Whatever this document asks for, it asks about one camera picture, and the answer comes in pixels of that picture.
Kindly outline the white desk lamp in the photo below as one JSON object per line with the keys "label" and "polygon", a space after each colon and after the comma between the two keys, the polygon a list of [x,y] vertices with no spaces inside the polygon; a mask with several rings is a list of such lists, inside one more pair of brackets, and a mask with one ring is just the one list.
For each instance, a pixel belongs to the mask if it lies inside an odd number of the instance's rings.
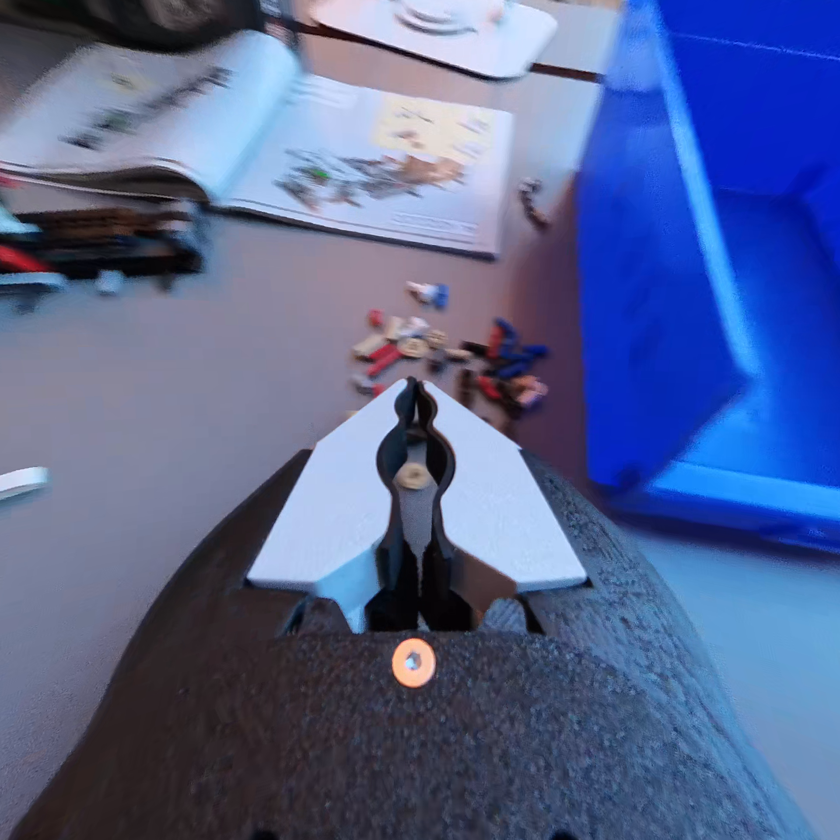
{"label": "white desk lamp", "polygon": [[557,31],[548,13],[502,1],[316,2],[319,25],[489,80],[524,76]]}

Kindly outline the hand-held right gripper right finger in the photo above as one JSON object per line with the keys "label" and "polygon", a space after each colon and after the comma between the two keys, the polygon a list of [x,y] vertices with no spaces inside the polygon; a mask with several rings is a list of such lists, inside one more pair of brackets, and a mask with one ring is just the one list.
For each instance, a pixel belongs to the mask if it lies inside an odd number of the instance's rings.
{"label": "hand-held right gripper right finger", "polygon": [[588,575],[518,444],[430,382],[416,386],[437,485],[423,558],[426,606],[475,612],[522,593],[581,586]]}

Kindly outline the pile of small colourful lego pieces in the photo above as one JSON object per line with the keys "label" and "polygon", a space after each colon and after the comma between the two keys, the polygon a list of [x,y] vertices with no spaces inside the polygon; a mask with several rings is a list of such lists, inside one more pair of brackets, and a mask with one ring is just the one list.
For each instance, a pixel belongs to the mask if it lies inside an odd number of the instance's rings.
{"label": "pile of small colourful lego pieces", "polygon": [[534,371],[549,348],[524,342],[505,318],[493,318],[478,341],[455,339],[421,314],[401,317],[372,308],[365,324],[365,336],[350,346],[350,359],[360,366],[353,388],[365,396],[383,393],[385,373],[399,364],[414,364],[433,382],[450,375],[460,405],[473,411],[487,405],[508,425],[539,408],[549,393]]}

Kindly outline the partly built lego truck model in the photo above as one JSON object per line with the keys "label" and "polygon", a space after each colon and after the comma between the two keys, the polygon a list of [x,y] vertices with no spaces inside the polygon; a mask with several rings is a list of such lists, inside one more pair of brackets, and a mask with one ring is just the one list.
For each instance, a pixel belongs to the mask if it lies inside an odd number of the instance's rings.
{"label": "partly built lego truck model", "polygon": [[2,205],[1,292],[21,311],[72,284],[101,296],[150,279],[162,292],[203,272],[207,224],[194,202],[13,213]]}

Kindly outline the blue plastic bin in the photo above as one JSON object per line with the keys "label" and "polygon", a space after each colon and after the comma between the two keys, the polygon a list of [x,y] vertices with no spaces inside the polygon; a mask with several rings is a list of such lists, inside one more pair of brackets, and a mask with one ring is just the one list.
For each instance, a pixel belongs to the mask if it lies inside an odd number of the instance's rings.
{"label": "blue plastic bin", "polygon": [[576,178],[588,475],[838,553],[838,2],[627,2]]}

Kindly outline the white lego beam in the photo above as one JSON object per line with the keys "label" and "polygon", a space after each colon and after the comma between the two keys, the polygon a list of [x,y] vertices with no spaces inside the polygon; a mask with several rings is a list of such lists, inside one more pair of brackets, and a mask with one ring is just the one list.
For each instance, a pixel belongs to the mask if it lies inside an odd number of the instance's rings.
{"label": "white lego beam", "polygon": [[29,467],[1,475],[1,501],[45,489],[50,481],[46,467]]}

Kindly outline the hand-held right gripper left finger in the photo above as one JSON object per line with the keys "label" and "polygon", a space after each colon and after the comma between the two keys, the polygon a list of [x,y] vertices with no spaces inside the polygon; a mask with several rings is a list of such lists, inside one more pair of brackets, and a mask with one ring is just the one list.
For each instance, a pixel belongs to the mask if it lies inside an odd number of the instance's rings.
{"label": "hand-held right gripper left finger", "polygon": [[392,487],[376,457],[397,428],[407,379],[386,388],[317,442],[246,580],[254,587],[334,601],[350,630],[367,627],[364,609],[383,587],[376,551],[392,514]]}

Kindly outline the open lego instruction booklet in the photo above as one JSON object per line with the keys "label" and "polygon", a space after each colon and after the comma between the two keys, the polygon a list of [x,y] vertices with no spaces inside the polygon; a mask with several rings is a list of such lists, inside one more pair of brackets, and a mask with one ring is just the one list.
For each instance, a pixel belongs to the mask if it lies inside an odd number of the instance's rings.
{"label": "open lego instruction booklet", "polygon": [[494,259],[513,123],[314,75],[253,30],[181,55],[95,44],[3,118],[2,172]]}

